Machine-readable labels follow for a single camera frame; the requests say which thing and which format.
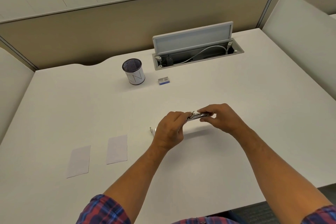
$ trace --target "cable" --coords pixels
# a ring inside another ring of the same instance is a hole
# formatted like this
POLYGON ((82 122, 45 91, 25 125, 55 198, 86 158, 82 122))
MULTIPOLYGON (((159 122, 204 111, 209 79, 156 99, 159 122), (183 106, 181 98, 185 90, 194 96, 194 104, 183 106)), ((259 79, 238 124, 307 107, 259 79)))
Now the cable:
POLYGON ((202 50, 202 51, 200 51, 199 53, 197 53, 195 56, 192 56, 190 59, 187 59, 186 61, 183 61, 183 62, 181 62, 181 63, 174 64, 174 65, 181 65, 181 64, 183 64, 183 63, 186 63, 186 62, 188 62, 189 60, 191 60, 191 59, 193 59, 194 57, 196 57, 197 55, 199 55, 199 54, 201 54, 202 52, 204 52, 205 50, 210 49, 210 48, 213 48, 213 47, 221 47, 221 48, 223 48, 223 49, 225 50, 225 54, 228 52, 228 51, 226 50, 225 47, 220 46, 220 45, 209 46, 208 48, 205 48, 204 50, 202 50))

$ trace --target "person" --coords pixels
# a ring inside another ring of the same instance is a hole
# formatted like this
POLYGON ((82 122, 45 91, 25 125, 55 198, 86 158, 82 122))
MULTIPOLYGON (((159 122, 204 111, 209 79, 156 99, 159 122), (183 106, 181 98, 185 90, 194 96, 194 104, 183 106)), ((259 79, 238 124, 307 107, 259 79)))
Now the person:
MULTIPOLYGON (((200 121, 231 134, 241 145, 263 195, 281 223, 336 224, 336 207, 279 157, 229 105, 209 105, 198 112, 216 114, 215 118, 205 117, 200 121)), ((158 124, 148 150, 104 194, 90 201, 77 224, 133 224, 162 159, 183 140, 183 125, 189 115, 184 112, 168 113, 158 124)), ((221 217, 201 217, 177 223, 237 222, 221 217)))

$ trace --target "rolled-up plaid sleeve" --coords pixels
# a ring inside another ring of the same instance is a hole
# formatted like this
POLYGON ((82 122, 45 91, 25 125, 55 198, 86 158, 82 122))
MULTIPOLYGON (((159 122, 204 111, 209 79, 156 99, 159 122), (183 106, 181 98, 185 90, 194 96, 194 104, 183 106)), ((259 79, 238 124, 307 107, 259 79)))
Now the rolled-up plaid sleeve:
POLYGON ((336 206, 318 209, 303 219, 301 224, 336 224, 336 206))
POLYGON ((76 224, 131 224, 120 204, 105 195, 91 199, 76 224))

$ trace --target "white side divider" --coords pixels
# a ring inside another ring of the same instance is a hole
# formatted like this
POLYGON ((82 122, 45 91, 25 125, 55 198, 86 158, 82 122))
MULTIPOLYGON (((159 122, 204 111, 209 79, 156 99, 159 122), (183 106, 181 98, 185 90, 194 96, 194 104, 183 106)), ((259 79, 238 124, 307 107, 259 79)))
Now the white side divider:
POLYGON ((336 20, 304 0, 279 0, 263 31, 336 99, 336 20))
POLYGON ((0 143, 34 72, 0 48, 0 143))

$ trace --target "forearm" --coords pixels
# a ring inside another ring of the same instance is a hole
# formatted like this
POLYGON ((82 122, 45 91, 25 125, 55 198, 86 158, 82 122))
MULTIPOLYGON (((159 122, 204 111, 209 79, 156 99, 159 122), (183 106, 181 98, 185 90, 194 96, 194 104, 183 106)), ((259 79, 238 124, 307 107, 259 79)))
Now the forearm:
POLYGON ((300 223, 318 208, 331 205, 253 130, 246 128, 233 136, 245 151, 259 187, 281 223, 300 223))
POLYGON ((132 223, 140 212, 152 178, 166 153, 166 150, 151 145, 104 193, 124 208, 132 223))

